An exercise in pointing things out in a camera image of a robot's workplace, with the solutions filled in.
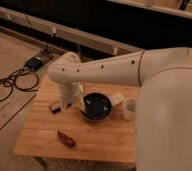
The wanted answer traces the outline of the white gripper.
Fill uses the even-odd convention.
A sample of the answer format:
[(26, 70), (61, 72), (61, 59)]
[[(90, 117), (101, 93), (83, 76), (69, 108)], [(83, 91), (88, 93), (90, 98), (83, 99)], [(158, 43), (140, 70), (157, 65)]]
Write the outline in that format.
[(74, 104), (82, 99), (83, 84), (80, 82), (60, 84), (59, 89), (63, 104)]

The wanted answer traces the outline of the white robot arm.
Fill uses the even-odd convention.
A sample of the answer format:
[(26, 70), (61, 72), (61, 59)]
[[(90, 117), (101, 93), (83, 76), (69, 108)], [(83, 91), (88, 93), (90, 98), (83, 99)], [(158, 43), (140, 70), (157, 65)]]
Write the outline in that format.
[(192, 171), (192, 48), (144, 50), (83, 63), (67, 52), (48, 69), (64, 101), (79, 82), (138, 86), (137, 171)]

